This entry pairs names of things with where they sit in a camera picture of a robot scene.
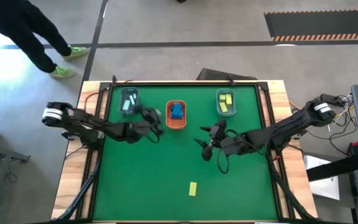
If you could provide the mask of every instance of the white paper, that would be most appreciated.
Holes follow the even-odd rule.
[[[304,156],[303,159],[305,160],[306,170],[331,163],[327,160],[319,159],[313,156]],[[316,180],[310,182],[309,184],[313,194],[339,200],[338,176],[323,180]]]

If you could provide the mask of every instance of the orange container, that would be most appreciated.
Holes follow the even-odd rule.
[[[171,106],[173,104],[181,104],[183,110],[183,117],[181,119],[171,119]],[[170,100],[166,106],[165,122],[170,129],[178,130],[183,129],[186,126],[186,103],[183,100]]]

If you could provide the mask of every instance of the blue toy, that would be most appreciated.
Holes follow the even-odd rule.
[[[175,103],[171,106],[171,119],[182,119],[183,107],[179,103]]]

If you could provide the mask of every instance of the black table frame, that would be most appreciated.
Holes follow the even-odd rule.
[[[115,86],[162,86],[162,85],[163,86],[192,86],[192,85],[197,85],[197,86],[200,86],[200,85],[206,85],[206,86],[224,86],[224,85],[227,85],[227,86],[233,86],[233,85],[254,86],[255,94],[257,95],[257,104],[258,104],[258,108],[259,108],[261,127],[265,128],[267,125],[265,122],[264,108],[262,106],[260,90],[264,91],[270,123],[271,124],[275,123],[275,118],[273,115],[273,106],[272,106],[272,101],[270,98],[268,83],[267,82],[258,82],[258,81],[237,82],[237,83],[225,82],[225,81],[222,81],[222,82],[194,81],[194,82],[115,83],[114,78],[113,78],[113,82],[100,83],[99,94],[98,94],[98,99],[96,102],[96,109],[95,109],[94,115],[97,117],[100,116],[101,107],[102,107],[102,103],[103,103],[103,93],[105,91],[107,91],[108,95],[107,95],[107,100],[106,100],[106,108],[104,111],[104,119],[106,119],[106,120],[109,119],[111,97],[112,97]],[[100,149],[97,149],[98,155],[96,158],[96,165],[94,167],[93,172],[91,172],[91,161],[93,159],[93,150],[88,150],[88,152],[87,152],[86,160],[85,160],[85,168],[84,168],[84,173],[83,173],[83,178],[82,178],[82,183],[81,183],[81,190],[75,199],[75,201],[77,200],[78,203],[75,203],[74,207],[71,207],[72,210],[75,209],[77,211],[76,215],[75,215],[75,219],[74,220],[68,220],[68,219],[51,220],[49,223],[88,223],[88,222],[93,221],[94,205],[95,205],[95,200],[96,200],[96,192],[98,189],[98,180],[99,180],[100,165],[101,165],[100,163],[101,163],[101,159],[103,157],[104,140],[103,140],[102,145],[103,146]],[[280,156],[278,159],[278,164],[279,164],[279,168],[280,168],[279,173],[280,173],[282,179],[288,185],[288,179],[287,179],[287,174],[285,172],[285,165],[284,165],[282,152],[277,151],[277,154]],[[268,165],[268,168],[269,168],[270,175],[272,175],[272,172],[273,172],[272,168],[269,165]],[[287,198],[286,198],[287,210],[288,210],[288,214],[290,217],[289,217],[289,219],[286,219],[283,217],[283,211],[282,211],[282,206],[280,203],[280,197],[278,194],[277,183],[273,179],[271,179],[271,184],[272,184],[273,197],[274,197],[274,201],[275,201],[275,208],[276,208],[278,221],[280,221],[280,220],[286,220],[286,221],[297,220],[297,219],[295,219],[294,208],[293,208],[292,204],[290,203],[289,199],[287,199]],[[87,216],[86,216],[86,218],[83,218],[82,211],[83,211],[83,206],[84,206],[84,196],[89,188],[91,188],[91,199],[89,202],[89,209],[88,209]]]

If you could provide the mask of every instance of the neon green shoe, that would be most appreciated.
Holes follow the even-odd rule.
[[[74,70],[61,66],[56,66],[55,71],[49,73],[52,78],[71,78],[74,74]]]
[[[63,56],[63,58],[68,61],[74,58],[82,57],[88,54],[88,49],[84,47],[71,47],[71,54],[69,56]]]

